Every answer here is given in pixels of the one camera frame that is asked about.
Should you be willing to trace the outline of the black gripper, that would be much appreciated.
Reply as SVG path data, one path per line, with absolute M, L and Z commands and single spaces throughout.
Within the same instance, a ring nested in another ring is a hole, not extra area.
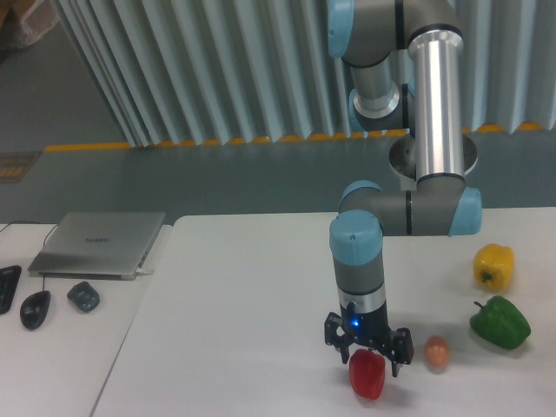
M 357 314 L 340 307 L 340 314 L 330 312 L 324 324 L 325 343 L 340 353 L 347 364 L 349 347 L 360 346 L 378 350 L 391 362 L 392 376 L 397 377 L 403 365 L 412 362 L 412 335 L 408 328 L 390 329 L 387 304 L 373 312 Z

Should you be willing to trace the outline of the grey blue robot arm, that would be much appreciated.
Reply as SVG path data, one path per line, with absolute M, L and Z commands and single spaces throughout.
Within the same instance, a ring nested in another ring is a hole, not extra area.
M 352 71 L 352 121 L 361 129 L 402 127 L 414 141 L 415 190 L 385 193 L 350 184 L 329 227 L 340 310 L 325 342 L 343 362 L 362 346 L 393 370 L 414 356 L 410 331 L 387 318 L 383 240 L 387 236 L 473 235 L 480 192 L 465 182 L 457 16 L 445 1 L 331 1 L 328 52 Z

